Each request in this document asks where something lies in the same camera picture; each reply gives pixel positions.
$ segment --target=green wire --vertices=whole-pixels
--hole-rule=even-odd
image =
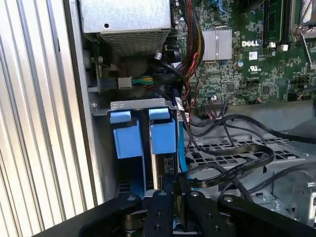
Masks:
[[[145,81],[145,80],[134,80],[132,82],[132,84],[137,84],[137,83],[141,83],[141,84],[145,84],[145,85],[152,85],[152,84],[154,84],[153,82]]]

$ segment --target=black ribbon cable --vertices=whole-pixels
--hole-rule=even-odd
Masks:
[[[264,124],[260,123],[259,121],[246,116],[246,115],[227,115],[223,117],[222,119],[216,120],[205,132],[200,133],[200,134],[193,134],[196,137],[202,137],[210,133],[212,130],[214,130],[217,126],[220,124],[228,121],[228,120],[235,120],[235,119],[242,119],[247,122],[250,122],[257,127],[261,128],[262,130],[266,131],[267,133],[272,134],[275,137],[283,138],[283,139],[288,139],[291,141],[296,141],[296,142],[303,142],[303,143],[308,143],[308,144],[316,144],[316,138],[311,138],[311,137],[301,137],[301,136],[296,136],[296,135],[290,135],[282,132],[277,132],[269,127],[266,127]]]
[[[255,168],[258,168],[258,167],[261,167],[261,166],[264,166],[264,165],[271,163],[275,158],[274,152],[271,148],[266,147],[266,146],[262,146],[262,145],[258,145],[258,144],[237,147],[234,149],[223,150],[223,151],[210,151],[210,150],[203,149],[203,148],[199,147],[199,145],[196,143],[196,141],[193,137],[193,134],[191,133],[191,130],[189,128],[189,124],[187,122],[184,111],[180,111],[180,114],[181,114],[185,129],[188,132],[188,135],[189,135],[191,142],[194,144],[196,149],[201,151],[201,152],[204,152],[206,154],[210,154],[210,155],[213,155],[216,157],[218,157],[218,156],[233,156],[233,155],[238,155],[238,154],[248,153],[248,152],[263,152],[263,153],[267,154],[263,158],[259,158],[256,160],[252,160],[250,162],[246,162],[244,164],[237,165],[234,168],[226,171],[225,173],[222,173],[222,174],[215,176],[215,177],[212,177],[210,179],[205,179],[205,180],[189,179],[190,186],[193,188],[208,188],[208,187],[212,187],[212,186],[215,186],[217,184],[220,184],[222,182],[230,181],[233,178],[235,178],[236,176],[238,176],[238,175],[240,175],[248,170],[255,169]],[[218,126],[219,124],[220,124],[220,122],[215,122],[213,124],[213,126]]]

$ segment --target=heatsink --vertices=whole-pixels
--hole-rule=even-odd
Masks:
[[[231,29],[215,28],[202,31],[205,41],[203,61],[228,60],[233,57]]]

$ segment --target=capacitor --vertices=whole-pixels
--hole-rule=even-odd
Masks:
[[[240,36],[240,31],[235,31],[235,36],[239,37]]]
[[[269,56],[274,57],[276,55],[276,50],[274,48],[269,48]]]
[[[238,60],[238,61],[236,62],[236,67],[237,67],[238,69],[241,69],[241,68],[243,67],[243,61]]]

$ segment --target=ribbed metal panel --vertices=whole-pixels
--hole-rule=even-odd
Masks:
[[[62,0],[0,0],[0,22],[0,232],[29,237],[95,193]]]

